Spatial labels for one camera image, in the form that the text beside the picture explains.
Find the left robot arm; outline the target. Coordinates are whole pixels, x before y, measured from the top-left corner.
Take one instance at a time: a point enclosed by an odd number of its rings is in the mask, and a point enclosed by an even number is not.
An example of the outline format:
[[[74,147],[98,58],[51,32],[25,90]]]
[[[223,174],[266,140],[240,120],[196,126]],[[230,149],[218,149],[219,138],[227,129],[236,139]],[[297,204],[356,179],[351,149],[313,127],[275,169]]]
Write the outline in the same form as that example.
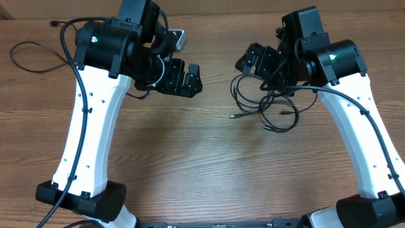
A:
[[[66,57],[77,88],[65,149],[53,178],[37,186],[35,198],[53,210],[83,216],[80,227],[138,227],[125,206],[126,186],[108,179],[120,106],[131,86],[145,94],[195,96],[203,89],[199,66],[173,57],[187,36],[170,29],[152,1],[124,1],[116,17],[80,22],[75,54]]]

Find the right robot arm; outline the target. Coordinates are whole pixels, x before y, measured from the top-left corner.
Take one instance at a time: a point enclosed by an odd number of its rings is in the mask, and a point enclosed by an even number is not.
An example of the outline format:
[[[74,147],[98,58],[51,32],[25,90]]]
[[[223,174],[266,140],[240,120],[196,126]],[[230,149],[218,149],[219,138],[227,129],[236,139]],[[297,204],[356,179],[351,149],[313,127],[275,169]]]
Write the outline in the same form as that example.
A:
[[[392,227],[404,222],[404,162],[373,99],[366,63],[348,39],[330,42],[318,8],[293,11],[276,29],[277,48],[251,44],[235,67],[261,80],[265,97],[247,101],[245,115],[275,103],[291,105],[311,90],[327,107],[341,134],[358,192],[336,204],[285,222],[287,227]]]

